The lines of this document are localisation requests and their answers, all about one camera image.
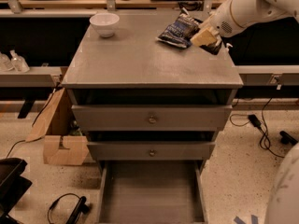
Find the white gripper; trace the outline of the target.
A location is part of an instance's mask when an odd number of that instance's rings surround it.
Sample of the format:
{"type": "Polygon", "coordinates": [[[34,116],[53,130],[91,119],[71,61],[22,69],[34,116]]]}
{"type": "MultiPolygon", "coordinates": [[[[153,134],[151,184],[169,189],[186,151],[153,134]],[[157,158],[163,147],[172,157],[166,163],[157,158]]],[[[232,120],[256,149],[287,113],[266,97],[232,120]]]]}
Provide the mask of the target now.
{"type": "Polygon", "coordinates": [[[219,33],[223,37],[232,37],[242,32],[242,28],[235,22],[232,15],[231,0],[222,3],[199,25],[199,28],[201,30],[191,38],[191,42],[197,47],[216,42],[219,33]]]}

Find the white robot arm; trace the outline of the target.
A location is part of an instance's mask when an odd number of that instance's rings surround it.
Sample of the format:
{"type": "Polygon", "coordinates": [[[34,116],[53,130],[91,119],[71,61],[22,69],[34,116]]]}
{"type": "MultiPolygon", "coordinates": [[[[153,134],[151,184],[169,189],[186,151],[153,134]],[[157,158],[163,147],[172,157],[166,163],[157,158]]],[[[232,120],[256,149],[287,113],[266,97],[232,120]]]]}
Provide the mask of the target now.
{"type": "MultiPolygon", "coordinates": [[[[299,21],[299,0],[226,0],[199,25],[191,42],[200,47],[222,36],[237,35],[255,23],[293,17],[299,21]]],[[[264,224],[299,224],[299,144],[278,168],[264,224]]]]}

